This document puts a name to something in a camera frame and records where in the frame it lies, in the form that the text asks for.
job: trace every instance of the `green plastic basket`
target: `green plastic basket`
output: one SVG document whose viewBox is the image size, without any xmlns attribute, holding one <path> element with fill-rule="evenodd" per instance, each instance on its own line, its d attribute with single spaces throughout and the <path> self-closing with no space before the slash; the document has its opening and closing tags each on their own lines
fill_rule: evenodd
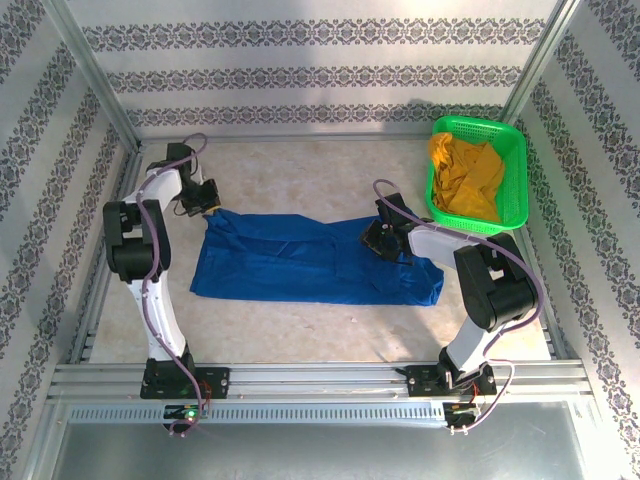
<svg viewBox="0 0 640 480">
<path fill-rule="evenodd" d="M 447 116 L 439 118 L 433 134 L 450 132 L 469 143 L 489 142 L 505 164 L 504 179 L 498 188 L 496 205 L 501 223 L 446 213 L 433 204 L 435 168 L 429 161 L 425 198 L 433 219 L 444 226 L 493 235 L 503 230 L 519 228 L 529 217 L 527 190 L 527 144 L 524 136 L 511 125 L 476 118 Z"/>
</svg>

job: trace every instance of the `purple cable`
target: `purple cable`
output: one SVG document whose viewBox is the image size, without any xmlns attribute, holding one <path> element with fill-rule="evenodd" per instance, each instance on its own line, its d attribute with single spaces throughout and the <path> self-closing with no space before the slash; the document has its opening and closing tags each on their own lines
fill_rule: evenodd
<svg viewBox="0 0 640 480">
<path fill-rule="evenodd" d="M 142 216 L 144 223 L 149 228 L 149 232 L 151 234 L 151 242 L 153 243 L 153 251 L 152 251 L 153 266 L 151 267 L 151 270 L 149 271 L 149 273 L 147 273 L 147 275 L 142 280 L 142 292 L 141 292 L 142 293 L 142 316 L 144 317 L 144 321 L 147 324 L 147 328 L 151 332 L 151 335 L 153 335 L 153 337 L 158 341 L 158 343 L 164 349 L 164 351 L 167 352 L 167 355 L 171 357 L 171 360 L 175 362 L 175 364 L 180 368 L 180 370 L 182 370 L 184 374 L 187 376 L 187 378 L 191 381 L 193 385 L 193 389 L 196 392 L 196 398 L 198 399 L 198 414 L 196 415 L 195 419 L 193 419 L 193 421 L 176 420 L 169 427 L 169 434 L 173 435 L 174 433 L 173 430 L 176 425 L 179 425 L 179 424 L 189 425 L 189 428 L 180 435 L 181 437 L 186 437 L 187 432 L 189 432 L 192 427 L 195 427 L 200 421 L 200 418 L 202 416 L 202 409 L 203 409 L 202 395 L 200 394 L 200 386 L 198 385 L 198 381 L 196 380 L 196 378 L 191 374 L 191 372 L 187 369 L 187 367 L 185 367 L 182 364 L 180 359 L 171 351 L 171 349 L 165 343 L 162 336 L 156 331 L 153 324 L 151 323 L 151 319 L 149 318 L 149 307 L 147 305 L 147 297 L 149 292 L 148 286 L 149 286 L 149 281 L 156 274 L 156 272 L 158 271 L 158 266 L 160 265 L 160 241 L 158 239 L 158 231 L 156 229 L 155 224 L 153 223 L 151 215 L 149 215 L 148 210 L 142 204 L 143 202 L 142 195 L 144 193 L 144 189 L 147 188 L 149 184 L 156 177 L 158 177 L 159 175 L 163 174 L 168 170 L 171 170 L 172 168 L 178 167 L 183 163 L 190 161 L 191 159 L 197 157 L 204 151 L 204 149 L 207 147 L 207 137 L 203 133 L 194 133 L 193 135 L 189 135 L 187 138 L 184 139 L 183 143 L 187 143 L 189 140 L 191 140 L 194 137 L 202 137 L 202 139 L 204 140 L 202 147 L 200 147 L 197 151 L 193 152 L 188 157 L 185 157 L 181 160 L 176 160 L 175 162 L 172 162 L 160 168 L 159 170 L 154 171 L 151 175 L 147 177 L 147 179 L 144 182 L 142 182 L 142 185 L 140 185 L 140 188 L 136 193 L 136 204 L 138 205 L 138 209 L 140 210 L 140 215 Z"/>
<path fill-rule="evenodd" d="M 484 238 L 476 237 L 476 236 L 469 235 L 469 234 L 462 233 L 462 232 L 458 232 L 458 231 L 455 231 L 455 230 L 450 230 L 448 228 L 441 227 L 441 226 L 433 224 L 433 223 L 427 223 L 427 222 L 425 222 L 423 220 L 420 220 L 419 218 L 417 218 L 417 217 L 405 212 L 404 210 L 402 210 L 399 207 L 396 207 L 389 200 L 384 198 L 384 195 L 382 195 L 382 193 L 380 192 L 380 189 L 378 188 L 378 185 L 380 183 L 385 183 L 385 184 L 395 188 L 398 192 L 400 192 L 400 189 L 398 188 L 398 186 L 395 183 L 391 182 L 390 180 L 386 180 L 384 178 L 379 178 L 378 180 L 373 182 L 373 191 L 376 192 L 376 195 L 382 201 L 382 203 L 384 203 L 391 210 L 399 213 L 403 217 L 411 220 L 412 222 L 417 223 L 418 225 L 422 225 L 423 227 L 426 227 L 426 228 L 428 228 L 430 230 L 433 230 L 434 232 L 442 232 L 442 233 L 444 233 L 446 235 L 449 235 L 450 237 L 453 237 L 453 238 L 458 238 L 458 239 L 461 239 L 461 240 L 469 240 L 471 242 L 477 242 L 477 243 L 480 243 L 482 245 L 486 245 L 487 247 L 491 248 L 492 250 L 495 250 L 496 252 L 499 252 L 499 253 L 503 254 L 509 260 L 512 260 L 516 265 L 518 265 L 522 270 L 524 270 L 524 273 L 526 273 L 527 276 L 533 282 L 533 286 L 536 289 L 536 293 L 538 294 L 538 304 L 536 305 L 536 309 L 534 310 L 533 314 L 529 318 L 527 318 L 526 320 L 524 320 L 522 322 L 519 322 L 516 325 L 512 325 L 511 327 L 507 327 L 507 328 L 502 329 L 498 333 L 498 335 L 496 335 L 487 344 L 487 346 L 485 347 L 484 351 L 482 352 L 482 355 L 485 358 L 487 356 L 487 353 L 489 353 L 489 350 L 491 350 L 491 347 L 493 347 L 496 344 L 496 342 L 500 339 L 500 337 L 502 337 L 502 335 L 504 335 L 505 333 L 513 332 L 514 330 L 518 330 L 519 328 L 526 327 L 527 325 L 532 323 L 534 320 L 536 320 L 540 316 L 540 313 L 542 313 L 542 304 L 544 303 L 544 290 L 542 288 L 542 284 L 540 283 L 540 280 L 538 280 L 538 277 L 536 277 L 535 273 L 533 273 L 533 270 L 531 270 L 531 267 L 529 267 L 529 265 L 524 263 L 521 259 L 519 259 L 516 255 L 514 255 L 513 253 L 511 253 L 507 249 L 505 249 L 505 248 L 503 248 L 503 247 L 501 247 L 499 245 L 496 245 L 494 243 L 491 243 L 488 240 L 485 240 Z M 476 418 L 475 421 L 471 425 L 468 425 L 468 426 L 463 427 L 463 428 L 453 428 L 453 427 L 451 427 L 451 432 L 452 433 L 453 432 L 465 432 L 466 433 L 467 431 L 471 430 L 472 428 L 475 428 L 478 425 L 480 425 L 489 416 L 489 414 L 496 408 L 496 405 L 498 405 L 498 401 L 506 393 L 507 388 L 509 387 L 509 385 L 511 384 L 511 381 L 513 380 L 513 376 L 514 376 L 514 373 L 515 373 L 515 367 L 514 367 L 513 363 L 509 362 L 508 360 L 498 360 L 498 359 L 493 359 L 493 360 L 487 359 L 487 362 L 510 365 L 510 369 L 511 370 L 510 370 L 509 377 L 507 378 L 507 381 L 505 382 L 504 386 L 502 387 L 500 392 L 496 395 L 496 398 L 491 403 L 489 408 L 487 408 L 486 411 L 481 413 L 478 416 L 478 418 Z"/>
</svg>

